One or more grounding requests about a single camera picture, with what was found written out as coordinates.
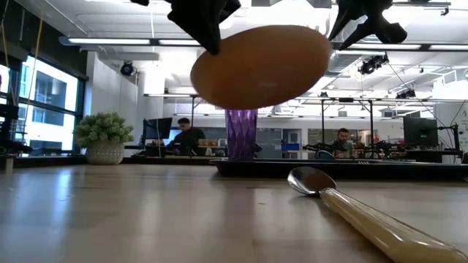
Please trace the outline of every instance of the computer monitor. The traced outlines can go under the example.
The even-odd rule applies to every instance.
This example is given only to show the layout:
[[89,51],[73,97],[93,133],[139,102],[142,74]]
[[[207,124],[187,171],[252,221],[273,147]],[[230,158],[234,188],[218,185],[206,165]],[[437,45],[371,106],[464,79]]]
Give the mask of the computer monitor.
[[403,129],[406,145],[437,146],[439,144],[436,120],[405,117]]
[[168,139],[172,118],[160,118],[153,120],[143,120],[143,139],[163,140]]
[[180,134],[182,131],[180,129],[171,129],[169,133],[169,138],[164,139],[164,145],[169,145],[171,141],[173,141],[178,134]]

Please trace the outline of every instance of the window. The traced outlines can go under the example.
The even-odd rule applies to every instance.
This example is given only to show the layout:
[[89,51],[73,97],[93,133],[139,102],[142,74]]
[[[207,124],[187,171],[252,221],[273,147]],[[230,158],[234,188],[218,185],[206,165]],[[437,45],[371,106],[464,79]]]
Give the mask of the window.
[[0,91],[1,92],[8,92],[8,88],[10,85],[10,69],[7,67],[0,65],[0,76],[1,76],[1,86],[0,86]]
[[35,150],[40,149],[40,148],[61,149],[61,142],[48,142],[48,141],[31,140],[30,146]]
[[[62,150],[73,149],[73,129],[75,116],[58,113],[52,110],[42,109],[33,105],[20,104],[17,130],[25,129],[24,139],[27,145],[32,147],[33,141],[54,142],[47,145],[58,145]],[[16,134],[15,139],[21,140],[21,133]]]
[[46,123],[57,126],[64,125],[65,114],[57,113],[52,110],[45,110],[35,107],[32,111],[32,121],[35,123]]
[[78,79],[39,60],[35,72],[33,68],[34,58],[28,57],[21,70],[20,97],[76,111]]
[[29,66],[23,64],[21,70],[21,80],[20,80],[20,96],[26,98],[29,93],[28,83],[31,83],[31,75],[29,74]]
[[73,150],[73,129],[81,115],[78,79],[40,60],[34,68],[34,58],[28,57],[19,80],[15,139],[33,149]]

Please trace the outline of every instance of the purple vase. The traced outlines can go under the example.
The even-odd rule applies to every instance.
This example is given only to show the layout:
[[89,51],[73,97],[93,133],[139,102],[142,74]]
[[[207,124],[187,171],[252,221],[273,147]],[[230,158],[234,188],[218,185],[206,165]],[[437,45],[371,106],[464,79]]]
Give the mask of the purple vase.
[[226,110],[227,151],[230,161],[254,159],[258,110]]

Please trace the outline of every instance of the person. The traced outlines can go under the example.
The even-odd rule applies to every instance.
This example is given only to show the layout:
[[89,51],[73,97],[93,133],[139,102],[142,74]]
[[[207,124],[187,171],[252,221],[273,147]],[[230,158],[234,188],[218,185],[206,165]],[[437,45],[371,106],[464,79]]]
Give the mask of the person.
[[335,158],[351,158],[353,157],[354,148],[351,142],[348,142],[350,132],[346,128],[338,130],[337,140],[333,141],[333,156]]
[[198,149],[198,140],[206,139],[205,133],[199,128],[192,127],[188,118],[179,119],[177,124],[182,132],[175,136],[167,148],[179,150],[181,154],[189,154],[193,150],[197,155],[205,155],[204,149]]

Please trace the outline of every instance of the metal spoon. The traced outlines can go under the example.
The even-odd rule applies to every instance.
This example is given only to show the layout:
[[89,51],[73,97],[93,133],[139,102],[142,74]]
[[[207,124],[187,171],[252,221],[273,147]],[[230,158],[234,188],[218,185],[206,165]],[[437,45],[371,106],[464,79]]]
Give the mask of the metal spoon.
[[320,198],[394,262],[459,263],[468,257],[458,249],[437,240],[393,217],[336,190],[326,173],[299,167],[287,178],[296,191]]

